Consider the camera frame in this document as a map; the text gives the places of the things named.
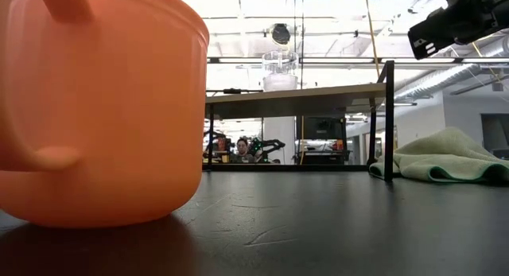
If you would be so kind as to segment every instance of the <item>green cloth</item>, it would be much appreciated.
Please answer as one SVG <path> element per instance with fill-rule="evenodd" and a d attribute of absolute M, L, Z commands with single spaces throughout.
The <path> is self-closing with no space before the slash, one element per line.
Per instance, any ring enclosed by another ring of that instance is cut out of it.
<path fill-rule="evenodd" d="M 395 176 L 420 181 L 509 181 L 509 161 L 500 160 L 456 128 L 420 138 L 394 152 Z M 383 177 L 383 159 L 371 165 Z"/>

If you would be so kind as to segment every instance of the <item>ceiling pipe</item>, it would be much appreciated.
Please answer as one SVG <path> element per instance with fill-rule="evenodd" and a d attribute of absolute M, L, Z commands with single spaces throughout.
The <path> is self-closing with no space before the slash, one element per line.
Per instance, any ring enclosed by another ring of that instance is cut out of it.
<path fill-rule="evenodd" d="M 509 57 L 509 36 L 484 46 L 480 52 L 484 57 Z M 477 52 L 473 52 L 467 57 L 479 57 L 479 55 Z M 395 92 L 394 100 L 419 99 L 425 95 L 432 95 L 448 86 L 477 76 L 483 71 L 483 68 L 485 67 L 479 64 L 462 64 L 447 70 L 432 72 Z"/>

